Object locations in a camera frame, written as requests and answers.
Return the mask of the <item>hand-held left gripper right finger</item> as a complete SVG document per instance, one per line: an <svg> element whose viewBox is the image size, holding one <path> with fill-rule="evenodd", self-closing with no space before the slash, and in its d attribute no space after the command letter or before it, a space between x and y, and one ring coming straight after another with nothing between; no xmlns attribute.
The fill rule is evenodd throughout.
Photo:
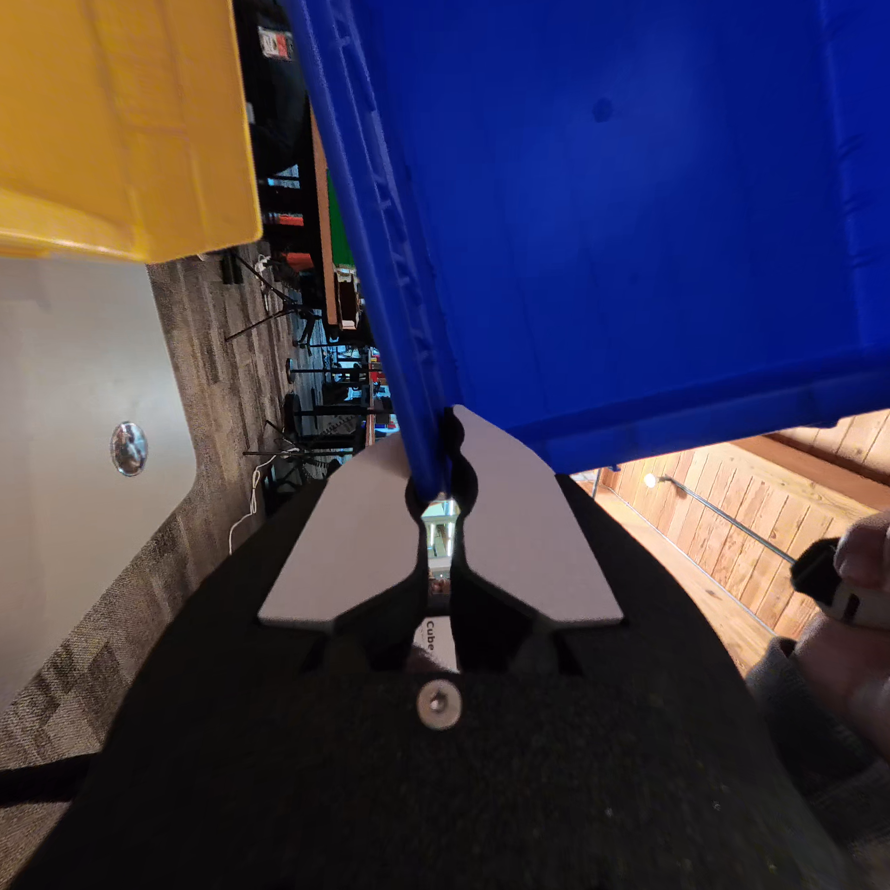
<svg viewBox="0 0 890 890"><path fill-rule="evenodd" d="M451 629L462 671L557 671L565 632L624 613L552 468L463 405L445 417L458 502Z"/></svg>

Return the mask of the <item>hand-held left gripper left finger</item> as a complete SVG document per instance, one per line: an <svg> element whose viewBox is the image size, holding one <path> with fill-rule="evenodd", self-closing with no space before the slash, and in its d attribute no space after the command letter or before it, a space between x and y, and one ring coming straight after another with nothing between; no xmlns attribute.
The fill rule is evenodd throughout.
<svg viewBox="0 0 890 890"><path fill-rule="evenodd" d="M428 606L424 508L401 435L363 450L325 483L259 622L348 640L372 668L400 668Z"/></svg>

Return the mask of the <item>blue plastic box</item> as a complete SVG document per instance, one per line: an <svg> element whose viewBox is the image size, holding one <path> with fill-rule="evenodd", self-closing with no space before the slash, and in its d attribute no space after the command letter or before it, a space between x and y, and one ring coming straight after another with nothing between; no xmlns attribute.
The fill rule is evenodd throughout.
<svg viewBox="0 0 890 890"><path fill-rule="evenodd" d="M888 6L287 2L418 492L888 408Z"/></svg>

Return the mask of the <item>yellow plastic box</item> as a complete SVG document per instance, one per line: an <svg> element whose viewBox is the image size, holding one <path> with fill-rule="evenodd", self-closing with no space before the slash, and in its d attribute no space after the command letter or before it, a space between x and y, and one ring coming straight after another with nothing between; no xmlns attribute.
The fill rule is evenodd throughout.
<svg viewBox="0 0 890 890"><path fill-rule="evenodd" d="M1 3L2 255L157 263L261 214L232 3Z"/></svg>

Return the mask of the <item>person's right hand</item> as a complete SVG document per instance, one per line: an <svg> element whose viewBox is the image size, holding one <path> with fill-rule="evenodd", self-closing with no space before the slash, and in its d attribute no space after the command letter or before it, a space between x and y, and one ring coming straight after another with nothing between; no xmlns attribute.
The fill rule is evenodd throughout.
<svg viewBox="0 0 890 890"><path fill-rule="evenodd" d="M889 515L855 523L840 539L840 580L888 599ZM807 626L793 656L810 693L888 760L889 635L846 625L824 614Z"/></svg>

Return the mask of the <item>metal ceiling rod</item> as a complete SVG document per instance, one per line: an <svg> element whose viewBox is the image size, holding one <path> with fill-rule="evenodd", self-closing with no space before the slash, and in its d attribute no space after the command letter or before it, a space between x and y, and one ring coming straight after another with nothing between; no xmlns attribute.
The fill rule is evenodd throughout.
<svg viewBox="0 0 890 890"><path fill-rule="evenodd" d="M681 493L683 493L687 497L692 498L694 501L698 502L702 506L706 507L706 509L710 510L714 515L716 515L719 518L723 519L724 521L728 522L731 527L740 530L745 536L747 536L751 540L756 541L763 548L770 551L774 555L779 556L784 562L786 562L788 564L794 564L795 558L791 554L786 553L785 551L781 550L780 548L775 546L770 540L761 536L760 534L755 532L753 529L749 528L744 523L738 521L736 518L730 516L727 512L722 510L720 507L714 505L709 500L707 500L705 497L698 495L694 490L692 490L691 488L686 486L684 483L679 482L674 477L672 477L670 475L656 476L653 473L649 473L645 476L644 483L650 489L654 489L656 486L661 485L661 484L666 484L666 483L673 485Z"/></svg>

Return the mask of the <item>wooden table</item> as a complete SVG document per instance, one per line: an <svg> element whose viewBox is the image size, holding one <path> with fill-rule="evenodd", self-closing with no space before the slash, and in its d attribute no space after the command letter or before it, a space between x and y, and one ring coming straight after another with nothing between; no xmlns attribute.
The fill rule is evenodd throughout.
<svg viewBox="0 0 890 890"><path fill-rule="evenodd" d="M320 237L321 278L324 285L325 319L345 331L356 331L362 318L362 296L354 266L337 264L332 238L332 202L328 162L314 111L310 110L312 159L314 164Z"/></svg>

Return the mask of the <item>black bag red label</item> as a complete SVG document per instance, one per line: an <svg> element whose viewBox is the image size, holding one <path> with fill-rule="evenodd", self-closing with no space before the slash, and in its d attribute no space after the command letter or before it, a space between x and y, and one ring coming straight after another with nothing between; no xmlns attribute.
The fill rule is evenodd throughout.
<svg viewBox="0 0 890 890"><path fill-rule="evenodd" d="M299 165L310 154L312 130L305 78L285 7L234 1L239 60L257 177Z"/></svg>

